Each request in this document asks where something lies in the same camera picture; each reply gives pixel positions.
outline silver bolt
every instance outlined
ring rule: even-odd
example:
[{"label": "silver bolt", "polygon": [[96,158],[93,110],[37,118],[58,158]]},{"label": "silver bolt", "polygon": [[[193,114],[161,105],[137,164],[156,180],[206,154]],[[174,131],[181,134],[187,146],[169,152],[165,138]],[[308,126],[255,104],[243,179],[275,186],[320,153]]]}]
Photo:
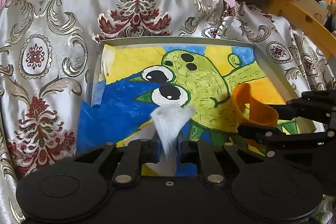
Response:
[{"label": "silver bolt", "polygon": [[274,151],[268,151],[267,154],[266,154],[266,156],[269,157],[269,158],[274,157],[274,155],[275,155]]},{"label": "silver bolt", "polygon": [[166,186],[173,186],[174,185],[174,182],[173,181],[166,181]]},{"label": "silver bolt", "polygon": [[334,131],[329,131],[328,132],[328,137],[334,137],[335,136],[335,132]]},{"label": "silver bolt", "polygon": [[132,180],[132,177],[129,175],[118,175],[114,180],[119,183],[128,183]]},{"label": "silver bolt", "polygon": [[222,175],[218,174],[212,174],[208,176],[208,181],[213,182],[213,183],[220,183],[224,180],[224,177]]}]

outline black spot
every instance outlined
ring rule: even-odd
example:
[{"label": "black spot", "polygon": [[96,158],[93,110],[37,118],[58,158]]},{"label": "black spot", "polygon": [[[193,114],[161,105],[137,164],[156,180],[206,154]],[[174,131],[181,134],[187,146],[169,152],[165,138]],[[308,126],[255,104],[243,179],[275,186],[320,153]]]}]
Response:
[{"label": "black spot", "polygon": [[185,62],[193,62],[194,57],[191,54],[181,54],[181,58]]},{"label": "black spot", "polygon": [[197,66],[194,63],[188,63],[186,67],[188,70],[197,70]]},{"label": "black spot", "polygon": [[168,78],[166,77],[166,75],[163,73],[163,71],[160,71],[160,70],[152,70],[151,72],[147,73],[146,79],[149,82],[158,83],[158,84],[167,83],[168,81]]},{"label": "black spot", "polygon": [[173,85],[163,85],[159,87],[160,94],[167,98],[168,100],[178,100],[180,99],[180,90]]},{"label": "black spot", "polygon": [[173,65],[173,62],[167,60],[167,61],[165,61],[165,65],[167,65],[167,66],[172,66],[172,65]]}]

